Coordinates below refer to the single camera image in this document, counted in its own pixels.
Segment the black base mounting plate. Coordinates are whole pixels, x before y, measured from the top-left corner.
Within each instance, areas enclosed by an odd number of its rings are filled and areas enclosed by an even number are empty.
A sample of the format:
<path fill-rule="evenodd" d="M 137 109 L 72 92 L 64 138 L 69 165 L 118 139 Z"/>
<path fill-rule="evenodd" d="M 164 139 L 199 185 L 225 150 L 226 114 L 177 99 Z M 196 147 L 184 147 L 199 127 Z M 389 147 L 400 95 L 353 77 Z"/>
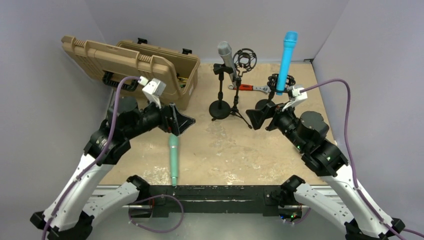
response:
<path fill-rule="evenodd" d="M 279 185 L 152 185 L 127 204 L 131 214 L 145 210 L 154 218 L 170 213 L 260 214 L 282 220 L 301 219 L 307 208 Z"/>

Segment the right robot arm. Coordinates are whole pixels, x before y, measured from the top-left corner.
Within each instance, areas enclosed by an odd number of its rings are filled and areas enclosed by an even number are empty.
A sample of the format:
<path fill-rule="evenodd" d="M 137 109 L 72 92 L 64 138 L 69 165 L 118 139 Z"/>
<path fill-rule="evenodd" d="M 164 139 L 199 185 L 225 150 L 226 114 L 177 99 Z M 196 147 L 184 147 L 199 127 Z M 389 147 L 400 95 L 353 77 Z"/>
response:
<path fill-rule="evenodd" d="M 354 178 L 353 168 L 342 151 L 327 138 L 329 126 L 322 115 L 305 111 L 300 117 L 285 104 L 267 104 L 246 111 L 254 130 L 271 119 L 267 131 L 278 129 L 296 147 L 301 160 L 338 195 L 338 204 L 293 175 L 281 185 L 280 196 L 288 204 L 295 201 L 309 206 L 345 231 L 347 240 L 387 240 L 399 237 L 405 224 L 386 214 Z"/>

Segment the green microphone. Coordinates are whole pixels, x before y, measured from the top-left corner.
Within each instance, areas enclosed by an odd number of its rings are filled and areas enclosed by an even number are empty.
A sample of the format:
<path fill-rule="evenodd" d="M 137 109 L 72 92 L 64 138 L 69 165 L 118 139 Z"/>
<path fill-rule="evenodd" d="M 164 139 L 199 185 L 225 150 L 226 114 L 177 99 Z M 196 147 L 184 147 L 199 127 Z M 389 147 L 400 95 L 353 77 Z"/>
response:
<path fill-rule="evenodd" d="M 176 187 L 179 177 L 179 138 L 171 134 L 168 139 L 171 185 Z"/>

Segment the red-handled adjustable wrench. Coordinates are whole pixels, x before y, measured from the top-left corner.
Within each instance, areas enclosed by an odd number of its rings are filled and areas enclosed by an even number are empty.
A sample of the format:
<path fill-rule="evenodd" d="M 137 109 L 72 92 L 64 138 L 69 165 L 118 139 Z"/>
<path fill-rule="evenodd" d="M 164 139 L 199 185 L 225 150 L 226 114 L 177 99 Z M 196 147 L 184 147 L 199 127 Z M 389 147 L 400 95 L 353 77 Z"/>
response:
<path fill-rule="evenodd" d="M 239 87 L 239 91 L 257 91 L 262 92 L 264 94 L 269 94 L 271 92 L 271 89 L 266 86 L 254 86 L 250 84 L 241 84 Z"/>

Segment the blue microphone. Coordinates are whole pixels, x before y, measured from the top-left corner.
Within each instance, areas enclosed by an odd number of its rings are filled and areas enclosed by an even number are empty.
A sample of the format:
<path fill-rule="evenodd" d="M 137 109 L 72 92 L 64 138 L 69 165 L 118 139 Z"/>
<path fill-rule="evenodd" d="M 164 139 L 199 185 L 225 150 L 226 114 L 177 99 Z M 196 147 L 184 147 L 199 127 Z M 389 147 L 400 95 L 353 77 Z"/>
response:
<path fill-rule="evenodd" d="M 278 79 L 276 84 L 276 94 L 281 96 L 286 89 L 286 79 L 289 73 L 290 63 L 294 49 L 298 41 L 298 33 L 296 31 L 288 31 L 283 40 L 283 52 L 280 62 Z"/>

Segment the tan plastic tool case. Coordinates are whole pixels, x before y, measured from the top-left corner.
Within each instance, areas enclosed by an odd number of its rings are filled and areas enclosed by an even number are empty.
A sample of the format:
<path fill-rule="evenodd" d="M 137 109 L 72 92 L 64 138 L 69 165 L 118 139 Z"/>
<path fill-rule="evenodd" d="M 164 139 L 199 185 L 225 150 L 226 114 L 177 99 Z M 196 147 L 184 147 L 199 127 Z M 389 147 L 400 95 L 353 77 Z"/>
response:
<path fill-rule="evenodd" d="M 65 35 L 62 48 L 93 80 L 116 88 L 124 77 L 156 78 L 166 84 L 162 103 L 186 110 L 198 83 L 200 59 L 191 52 L 123 40 L 116 46 Z"/>

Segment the grey microphone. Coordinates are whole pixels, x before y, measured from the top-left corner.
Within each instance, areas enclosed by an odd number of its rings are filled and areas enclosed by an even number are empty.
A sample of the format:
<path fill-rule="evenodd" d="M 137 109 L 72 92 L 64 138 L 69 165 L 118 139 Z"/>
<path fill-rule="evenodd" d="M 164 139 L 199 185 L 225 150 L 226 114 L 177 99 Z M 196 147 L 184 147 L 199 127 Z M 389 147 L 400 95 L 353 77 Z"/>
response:
<path fill-rule="evenodd" d="M 217 45 L 218 54 L 222 58 L 226 67 L 232 68 L 233 72 L 230 73 L 230 79 L 232 82 L 232 89 L 237 88 L 238 72 L 234 63 L 232 48 L 227 41 L 221 41 Z"/>

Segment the black tripod shock-mount stand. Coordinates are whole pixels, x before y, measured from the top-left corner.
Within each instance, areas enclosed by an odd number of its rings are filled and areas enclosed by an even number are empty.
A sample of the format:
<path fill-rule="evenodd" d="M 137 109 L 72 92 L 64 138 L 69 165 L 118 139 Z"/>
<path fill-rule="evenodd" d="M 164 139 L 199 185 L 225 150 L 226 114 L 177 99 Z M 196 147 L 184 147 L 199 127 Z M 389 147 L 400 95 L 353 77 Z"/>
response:
<path fill-rule="evenodd" d="M 236 116 L 238 118 L 241 118 L 248 126 L 249 129 L 252 129 L 252 126 L 248 123 L 248 121 L 242 116 L 238 109 L 238 103 L 239 103 L 239 87 L 242 84 L 242 77 L 243 74 L 250 72 L 252 69 L 255 68 L 257 64 L 257 55 L 256 53 L 250 49 L 250 48 L 242 48 L 238 50 L 235 55 L 233 56 L 234 64 L 237 70 L 237 81 L 236 81 L 236 92 L 233 99 L 233 106 L 230 110 L 230 115 Z"/>

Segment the black round-base clip stand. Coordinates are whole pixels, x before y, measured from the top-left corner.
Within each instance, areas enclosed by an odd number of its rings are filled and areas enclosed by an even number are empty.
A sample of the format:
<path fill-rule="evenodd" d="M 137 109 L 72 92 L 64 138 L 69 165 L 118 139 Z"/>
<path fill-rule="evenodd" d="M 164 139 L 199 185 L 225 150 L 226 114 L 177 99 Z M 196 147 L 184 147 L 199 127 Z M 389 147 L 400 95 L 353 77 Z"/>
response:
<path fill-rule="evenodd" d="M 212 102 L 209 105 L 209 114 L 212 117 L 212 121 L 223 120 L 230 115 L 231 107 L 230 105 L 223 100 L 223 81 L 224 73 L 232 74 L 234 71 L 231 67 L 225 66 L 225 64 L 214 63 L 213 72 L 215 75 L 218 75 L 219 80 L 219 92 L 217 95 L 217 100 Z"/>

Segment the black round-base shock-mount stand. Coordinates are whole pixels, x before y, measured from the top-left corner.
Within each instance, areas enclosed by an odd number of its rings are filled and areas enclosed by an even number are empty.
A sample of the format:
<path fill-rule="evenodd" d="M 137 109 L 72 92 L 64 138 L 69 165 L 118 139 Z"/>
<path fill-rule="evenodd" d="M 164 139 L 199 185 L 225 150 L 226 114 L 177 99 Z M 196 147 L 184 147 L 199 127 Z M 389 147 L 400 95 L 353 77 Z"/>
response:
<path fill-rule="evenodd" d="M 271 76 L 268 77 L 268 82 L 267 82 L 267 87 L 269 89 L 268 98 L 259 100 L 255 105 L 256 110 L 262 109 L 267 104 L 274 105 L 275 103 L 273 102 L 273 98 L 276 93 L 288 93 L 289 92 L 288 88 L 296 84 L 295 78 L 292 75 L 287 75 L 286 81 L 284 84 L 284 90 L 277 90 L 278 77 L 279 77 L 278 73 L 273 73 Z"/>

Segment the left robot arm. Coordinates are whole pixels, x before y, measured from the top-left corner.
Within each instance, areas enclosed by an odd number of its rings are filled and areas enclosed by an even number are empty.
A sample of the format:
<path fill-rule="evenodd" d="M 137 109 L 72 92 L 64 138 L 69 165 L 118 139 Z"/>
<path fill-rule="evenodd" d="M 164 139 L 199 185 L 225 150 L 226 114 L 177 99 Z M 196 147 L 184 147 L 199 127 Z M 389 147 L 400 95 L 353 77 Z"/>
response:
<path fill-rule="evenodd" d="M 95 225 L 124 205 L 152 205 L 150 184 L 138 175 L 128 177 L 99 200 L 89 199 L 100 181 L 131 149 L 131 139 L 155 128 L 179 136 L 195 122 L 173 103 L 161 107 L 150 103 L 139 108 L 134 97 L 116 97 L 107 117 L 90 136 L 64 189 L 47 209 L 33 213 L 30 222 L 42 230 L 44 240 L 85 240 Z"/>

